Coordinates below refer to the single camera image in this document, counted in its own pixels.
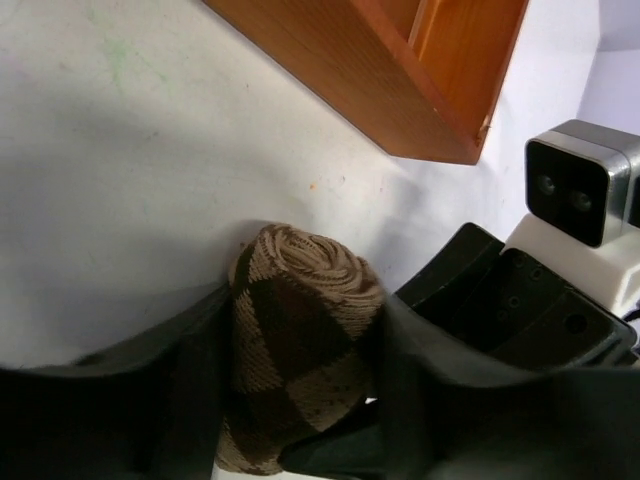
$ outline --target orange wood panel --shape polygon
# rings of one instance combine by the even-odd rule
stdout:
[[[377,0],[204,0],[392,155],[475,163],[478,145]]]
[[[466,131],[484,142],[527,0],[425,0],[416,55]]]
[[[413,30],[420,3],[423,0],[378,0],[382,10],[387,14],[398,33],[406,41]]]

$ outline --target silver camera housing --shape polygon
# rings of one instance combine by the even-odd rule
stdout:
[[[593,248],[640,226],[640,136],[570,120],[526,151],[527,205],[541,220]]]

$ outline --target white wall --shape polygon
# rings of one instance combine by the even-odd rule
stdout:
[[[480,165],[389,158],[195,0],[0,2],[0,363],[68,362],[222,281],[291,222],[394,289],[524,212],[527,138],[575,115],[596,0],[532,0]]]
[[[579,117],[640,135],[640,2],[601,0],[602,39]]]
[[[600,51],[640,49],[640,2],[600,0]]]

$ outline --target brown argyle pattern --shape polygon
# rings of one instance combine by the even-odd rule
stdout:
[[[216,462],[271,475],[285,447],[364,401],[383,289],[344,246],[289,225],[264,228],[229,277],[234,365]]]

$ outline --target wooden shelf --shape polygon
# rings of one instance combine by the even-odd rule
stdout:
[[[527,0],[204,0],[391,155],[477,162]]]

